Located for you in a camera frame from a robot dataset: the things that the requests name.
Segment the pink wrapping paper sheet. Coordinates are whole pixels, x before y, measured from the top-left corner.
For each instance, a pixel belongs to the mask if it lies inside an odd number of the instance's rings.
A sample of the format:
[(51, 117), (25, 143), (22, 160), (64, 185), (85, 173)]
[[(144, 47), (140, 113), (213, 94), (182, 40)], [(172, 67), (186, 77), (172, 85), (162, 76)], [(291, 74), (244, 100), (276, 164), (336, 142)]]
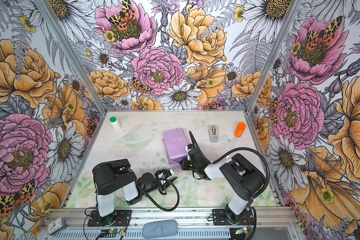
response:
[(181, 173), (183, 170), (180, 161), (187, 157), (188, 145), (184, 131), (176, 129), (164, 132), (163, 142), (170, 167)]

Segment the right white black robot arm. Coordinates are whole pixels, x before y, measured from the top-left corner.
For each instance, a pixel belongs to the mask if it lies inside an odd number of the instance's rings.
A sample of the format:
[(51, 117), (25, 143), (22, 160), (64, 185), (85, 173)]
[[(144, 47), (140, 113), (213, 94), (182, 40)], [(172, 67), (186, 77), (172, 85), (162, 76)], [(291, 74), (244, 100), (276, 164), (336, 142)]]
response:
[[(270, 168), (258, 151), (240, 147), (228, 151), (214, 162), (209, 161), (196, 144), (185, 147), (187, 156), (180, 161), (183, 171), (191, 171), (196, 180), (226, 179), (235, 192), (226, 206), (223, 217), (232, 225), (237, 225), (257, 196), (269, 185)], [(246, 151), (255, 154), (263, 162), (265, 173), (255, 167), (246, 157), (239, 154)]]

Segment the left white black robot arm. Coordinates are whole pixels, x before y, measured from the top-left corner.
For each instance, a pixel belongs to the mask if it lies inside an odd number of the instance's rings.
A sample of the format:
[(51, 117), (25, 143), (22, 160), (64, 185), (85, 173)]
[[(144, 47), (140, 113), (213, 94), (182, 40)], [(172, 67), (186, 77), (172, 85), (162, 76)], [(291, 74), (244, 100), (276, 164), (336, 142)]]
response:
[[(129, 161), (122, 159), (98, 164), (92, 172), (96, 190), (96, 209), (89, 215), (89, 227), (126, 227), (129, 225), (128, 218), (131, 216), (131, 211), (115, 209), (114, 195), (118, 190), (122, 191), (129, 206), (137, 204), (146, 197), (160, 210), (171, 212), (180, 203), (180, 193), (174, 185), (177, 177), (172, 169), (158, 170), (154, 175), (144, 173), (137, 178)], [(159, 205), (150, 195), (151, 192), (158, 191), (165, 196), (168, 187), (173, 187), (177, 195), (176, 203), (171, 208)]]

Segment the grey tape dispenser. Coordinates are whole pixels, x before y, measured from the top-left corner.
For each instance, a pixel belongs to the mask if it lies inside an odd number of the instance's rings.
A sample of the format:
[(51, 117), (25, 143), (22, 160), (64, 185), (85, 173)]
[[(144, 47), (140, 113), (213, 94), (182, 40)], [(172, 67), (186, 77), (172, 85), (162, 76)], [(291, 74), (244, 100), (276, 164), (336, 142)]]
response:
[(219, 141), (218, 129), (216, 125), (210, 125), (208, 128), (208, 133), (211, 143), (217, 143)]

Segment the grey foam pad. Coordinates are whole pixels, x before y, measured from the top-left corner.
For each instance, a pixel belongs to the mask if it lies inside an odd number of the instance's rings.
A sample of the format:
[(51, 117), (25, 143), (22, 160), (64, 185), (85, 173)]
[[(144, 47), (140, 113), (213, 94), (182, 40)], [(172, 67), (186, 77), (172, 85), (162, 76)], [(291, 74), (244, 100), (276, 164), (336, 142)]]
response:
[(178, 224), (175, 220), (150, 222), (143, 226), (142, 235), (145, 239), (170, 237), (178, 232)]

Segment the orange bottle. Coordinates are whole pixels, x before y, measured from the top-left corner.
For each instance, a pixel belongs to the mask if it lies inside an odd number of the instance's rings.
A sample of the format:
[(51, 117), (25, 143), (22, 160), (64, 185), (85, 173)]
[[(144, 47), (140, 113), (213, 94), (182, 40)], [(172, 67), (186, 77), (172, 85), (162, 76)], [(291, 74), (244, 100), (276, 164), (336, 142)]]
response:
[(245, 129), (246, 129), (246, 124), (245, 123), (242, 123), (242, 122), (238, 123), (238, 125), (237, 125), (237, 127), (236, 127), (236, 129), (234, 131), (234, 136), (236, 138), (240, 138), (243, 135)]

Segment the white bottle green cap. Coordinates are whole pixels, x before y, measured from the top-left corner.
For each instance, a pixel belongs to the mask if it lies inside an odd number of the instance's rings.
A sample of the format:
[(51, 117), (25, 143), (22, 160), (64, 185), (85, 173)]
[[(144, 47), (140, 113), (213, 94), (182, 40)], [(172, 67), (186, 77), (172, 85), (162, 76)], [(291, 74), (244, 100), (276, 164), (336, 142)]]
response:
[(110, 117), (110, 123), (112, 127), (115, 129), (115, 131), (121, 130), (121, 124), (120, 121), (116, 117)]

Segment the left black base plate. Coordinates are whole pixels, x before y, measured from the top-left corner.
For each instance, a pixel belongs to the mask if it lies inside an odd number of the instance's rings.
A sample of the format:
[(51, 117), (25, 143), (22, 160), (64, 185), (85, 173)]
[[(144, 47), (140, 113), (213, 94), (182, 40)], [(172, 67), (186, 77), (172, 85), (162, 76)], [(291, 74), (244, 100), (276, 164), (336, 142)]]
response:
[(131, 210), (114, 210), (105, 217), (101, 217), (97, 210), (90, 213), (89, 227), (127, 227), (131, 220)]

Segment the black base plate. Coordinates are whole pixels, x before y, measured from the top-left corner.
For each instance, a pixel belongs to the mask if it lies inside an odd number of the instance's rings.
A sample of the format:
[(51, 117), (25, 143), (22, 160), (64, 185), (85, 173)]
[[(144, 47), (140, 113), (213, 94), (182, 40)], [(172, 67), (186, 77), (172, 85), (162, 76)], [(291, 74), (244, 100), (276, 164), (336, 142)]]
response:
[(256, 217), (253, 211), (244, 209), (243, 212), (236, 215), (229, 208), (213, 209), (212, 218), (215, 226), (225, 225), (254, 225)]
[(131, 220), (131, 210), (114, 210), (105, 217), (101, 217), (97, 210), (90, 213), (89, 227), (127, 227)]

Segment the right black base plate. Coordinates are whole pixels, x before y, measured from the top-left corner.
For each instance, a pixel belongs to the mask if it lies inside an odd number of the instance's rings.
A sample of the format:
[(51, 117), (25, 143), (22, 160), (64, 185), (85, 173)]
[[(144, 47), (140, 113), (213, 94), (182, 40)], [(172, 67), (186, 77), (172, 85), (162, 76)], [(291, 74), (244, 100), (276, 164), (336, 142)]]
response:
[(213, 209), (212, 218), (215, 226), (225, 225), (254, 225), (256, 217), (253, 211), (244, 209), (243, 212), (236, 215), (229, 208)]

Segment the aluminium front rail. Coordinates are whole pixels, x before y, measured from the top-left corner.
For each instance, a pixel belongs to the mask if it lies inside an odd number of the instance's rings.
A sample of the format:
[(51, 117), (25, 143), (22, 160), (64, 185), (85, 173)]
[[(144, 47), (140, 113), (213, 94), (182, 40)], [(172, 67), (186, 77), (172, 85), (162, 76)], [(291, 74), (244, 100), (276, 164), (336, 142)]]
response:
[[(257, 212), (257, 226), (266, 227), (297, 227), (298, 220), (290, 207), (255, 207)], [(213, 208), (177, 208), (172, 212), (164, 212), (157, 208), (132, 208), (131, 215), (125, 219), (129, 229), (139, 229), (143, 225), (164, 220), (175, 220), (181, 228), (201, 227), (211, 228), (214, 226), (207, 217), (212, 214)], [(67, 229), (82, 228), (87, 221), (84, 209), (55, 209), (44, 220), (43, 229), (55, 219), (62, 217)]]

